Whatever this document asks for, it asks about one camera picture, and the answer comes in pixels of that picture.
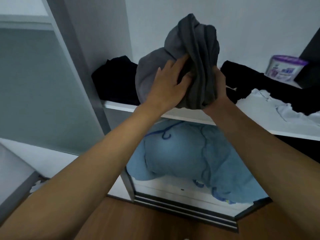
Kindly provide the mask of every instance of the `dark gray fabric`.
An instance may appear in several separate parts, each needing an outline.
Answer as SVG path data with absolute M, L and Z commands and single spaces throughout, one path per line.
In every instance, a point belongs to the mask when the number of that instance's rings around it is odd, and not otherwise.
M 146 100 L 158 67 L 162 69 L 167 60 L 177 60 L 188 53 L 191 60 L 186 63 L 188 67 L 184 67 L 181 76 L 193 70 L 196 74 L 176 107 L 205 108 L 217 96 L 212 66 L 217 64 L 219 50 L 216 29 L 212 25 L 200 24 L 193 14 L 187 15 L 169 32 L 164 47 L 139 60 L 135 77 L 139 101 Z

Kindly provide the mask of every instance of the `white container with purple lid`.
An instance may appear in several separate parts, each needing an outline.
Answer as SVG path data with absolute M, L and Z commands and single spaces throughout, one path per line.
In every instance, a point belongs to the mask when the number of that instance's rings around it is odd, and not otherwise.
M 270 60 L 266 76 L 281 82 L 291 82 L 306 64 L 307 61 L 298 57 L 275 55 Z

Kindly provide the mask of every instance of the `folded gray garment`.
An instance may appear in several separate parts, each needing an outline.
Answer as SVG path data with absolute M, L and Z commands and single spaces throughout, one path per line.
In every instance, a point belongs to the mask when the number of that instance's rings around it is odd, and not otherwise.
M 164 68 L 167 60 L 177 60 L 190 55 L 182 71 L 182 77 L 191 72 L 192 83 L 177 108 L 203 109 L 217 97 L 215 75 L 212 67 L 217 65 L 219 54 L 216 29 L 200 24 L 193 14 L 179 21 L 168 34 L 164 47 L 154 50 L 139 60 L 135 77 L 139 101 L 143 103 L 153 84 L 158 67 Z

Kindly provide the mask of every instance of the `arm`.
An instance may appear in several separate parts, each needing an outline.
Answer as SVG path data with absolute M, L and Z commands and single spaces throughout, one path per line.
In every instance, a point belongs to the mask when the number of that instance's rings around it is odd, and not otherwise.
M 320 234 L 320 164 L 247 117 L 226 96 L 225 76 L 214 68 L 218 99 L 204 109 L 224 132 L 250 172 L 299 226 Z
M 158 118 L 174 108 L 191 82 L 177 85 L 188 56 L 158 69 L 144 104 L 89 151 L 29 197 L 0 228 L 0 239 L 65 239 L 82 226 Z

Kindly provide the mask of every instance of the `wardrobe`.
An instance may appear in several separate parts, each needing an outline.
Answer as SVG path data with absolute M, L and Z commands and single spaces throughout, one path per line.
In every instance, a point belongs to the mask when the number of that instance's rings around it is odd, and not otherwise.
M 320 27 L 320 0 L 0 0 L 0 143 L 54 176 L 136 108 L 101 101 L 92 72 L 123 55 L 138 63 L 189 13 L 216 27 L 218 67 L 230 60 L 259 72 L 272 55 L 300 56 Z M 237 106 L 284 141 L 319 145 L 319 126 L 288 123 L 263 99 Z M 214 125 L 201 110 L 163 117 Z M 192 181 L 138 181 L 126 170 L 109 194 L 236 232 L 271 201 L 228 204 Z

